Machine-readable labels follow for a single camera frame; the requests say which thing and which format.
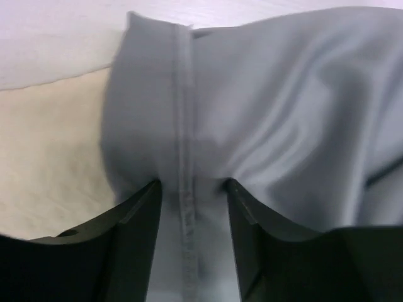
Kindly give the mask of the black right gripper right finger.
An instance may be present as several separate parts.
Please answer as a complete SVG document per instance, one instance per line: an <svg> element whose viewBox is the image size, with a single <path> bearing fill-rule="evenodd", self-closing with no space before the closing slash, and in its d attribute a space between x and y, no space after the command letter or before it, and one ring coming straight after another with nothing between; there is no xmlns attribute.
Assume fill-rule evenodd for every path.
<svg viewBox="0 0 403 302"><path fill-rule="evenodd" d="M315 232L225 182L243 301L401 301L402 228Z"/></svg>

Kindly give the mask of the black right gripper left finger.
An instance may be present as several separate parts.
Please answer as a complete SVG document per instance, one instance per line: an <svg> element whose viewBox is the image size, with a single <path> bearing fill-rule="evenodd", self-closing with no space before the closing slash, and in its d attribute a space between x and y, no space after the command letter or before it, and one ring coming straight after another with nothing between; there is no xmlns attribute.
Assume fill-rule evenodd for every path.
<svg viewBox="0 0 403 302"><path fill-rule="evenodd" d="M2 301L144 301L162 186L153 181L55 237L1 236Z"/></svg>

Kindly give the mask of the cream and yellow pillow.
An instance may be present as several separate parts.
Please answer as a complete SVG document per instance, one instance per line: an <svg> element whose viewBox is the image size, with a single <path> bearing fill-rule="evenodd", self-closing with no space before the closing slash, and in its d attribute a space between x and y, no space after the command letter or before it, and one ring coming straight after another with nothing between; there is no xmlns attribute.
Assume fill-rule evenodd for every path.
<svg viewBox="0 0 403 302"><path fill-rule="evenodd" d="M99 149L109 73L1 92L1 233L54 236L113 207Z"/></svg>

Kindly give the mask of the grey fabric pillowcase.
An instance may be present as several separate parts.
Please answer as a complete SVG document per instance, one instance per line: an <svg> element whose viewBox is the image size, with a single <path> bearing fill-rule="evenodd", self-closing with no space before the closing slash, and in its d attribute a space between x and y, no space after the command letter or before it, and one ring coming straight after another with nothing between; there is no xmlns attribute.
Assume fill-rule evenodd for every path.
<svg viewBox="0 0 403 302"><path fill-rule="evenodd" d="M118 201L162 183L147 301L239 301L227 178L318 232L402 224L402 11L199 30L130 13L100 145Z"/></svg>

